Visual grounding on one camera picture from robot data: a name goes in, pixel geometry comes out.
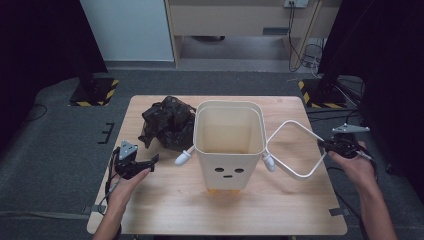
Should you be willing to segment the person's left hand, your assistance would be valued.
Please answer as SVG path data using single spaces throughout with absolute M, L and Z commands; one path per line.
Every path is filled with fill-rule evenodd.
M 108 198 L 108 208 L 124 209 L 129 202 L 133 191 L 137 185 L 150 173 L 149 169 L 144 169 L 131 179 L 125 179 L 119 175 L 111 180 L 113 190 Z

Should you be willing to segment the white bin ring frame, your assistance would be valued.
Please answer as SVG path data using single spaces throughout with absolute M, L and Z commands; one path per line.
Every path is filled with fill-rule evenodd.
M 286 120 L 283 123 L 280 124 L 280 126 L 271 134 L 271 136 L 266 140 L 266 144 L 269 144 L 273 138 L 279 133 L 279 131 L 288 126 L 289 124 L 296 125 L 303 131 L 305 131 L 307 134 L 312 136 L 315 140 L 323 141 L 323 138 L 315 134 L 313 131 L 306 128 L 301 123 L 295 121 L 295 120 Z M 311 177 L 315 171 L 318 169 L 318 167 L 323 163 L 324 158 L 327 156 L 326 153 L 323 153 L 318 161 L 315 163 L 315 165 L 311 168 L 311 170 L 306 174 L 300 174 L 296 171 L 294 171 L 292 168 L 290 168 L 287 164 L 285 164 L 282 160 L 278 159 L 276 156 L 274 156 L 269 150 L 268 147 L 265 147 L 264 152 L 262 153 L 262 161 L 264 162 L 266 168 L 269 172 L 274 172 L 276 168 L 280 168 L 282 171 L 284 171 L 286 174 L 288 174 L 290 177 L 292 177 L 295 180 L 303 181 Z

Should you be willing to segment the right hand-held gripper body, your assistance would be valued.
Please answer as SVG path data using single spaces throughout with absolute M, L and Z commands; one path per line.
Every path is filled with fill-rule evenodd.
M 358 143 L 355 137 L 356 133 L 369 131 L 369 127 L 355 126 L 347 123 L 333 128 L 332 132 L 334 135 L 331 140 L 335 143 L 335 152 L 348 159 L 355 158 L 358 155 L 370 159 L 369 152 Z

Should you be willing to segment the black plastic trash bag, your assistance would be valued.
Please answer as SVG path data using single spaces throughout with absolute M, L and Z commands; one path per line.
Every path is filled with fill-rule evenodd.
M 196 109 L 174 96 L 156 102 L 141 114 L 143 128 L 138 139 L 149 148 L 156 138 L 165 148 L 177 152 L 193 145 Z

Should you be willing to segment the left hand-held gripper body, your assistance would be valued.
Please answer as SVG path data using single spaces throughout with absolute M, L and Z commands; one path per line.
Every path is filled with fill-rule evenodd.
M 147 163 L 136 161 L 137 151 L 138 146 L 126 140 L 122 140 L 121 145 L 114 150 L 114 170 L 126 180 L 148 168 Z

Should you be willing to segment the person's right hand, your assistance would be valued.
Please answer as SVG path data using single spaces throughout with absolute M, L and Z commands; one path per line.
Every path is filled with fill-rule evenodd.
M 359 193 L 375 191 L 378 188 L 374 168 L 368 159 L 360 155 L 347 159 L 334 151 L 329 151 L 328 155 L 341 166 Z

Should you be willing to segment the white panel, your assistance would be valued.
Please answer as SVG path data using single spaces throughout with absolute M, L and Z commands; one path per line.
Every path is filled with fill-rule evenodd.
M 81 0 L 106 61 L 173 62 L 165 0 Z

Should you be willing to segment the wooden desk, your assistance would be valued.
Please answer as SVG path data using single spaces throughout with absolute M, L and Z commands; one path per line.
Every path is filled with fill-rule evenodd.
M 185 36 L 281 36 L 297 68 L 309 40 L 329 35 L 342 1 L 285 8 L 284 0 L 165 0 L 174 58 Z

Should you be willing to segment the black curtain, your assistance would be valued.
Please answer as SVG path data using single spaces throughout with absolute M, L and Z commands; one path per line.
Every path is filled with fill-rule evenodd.
M 92 89 L 105 70 L 80 0 L 0 0 L 0 151 L 40 90 L 74 77 Z
M 319 72 L 363 80 L 364 117 L 424 202 L 424 0 L 342 0 Z

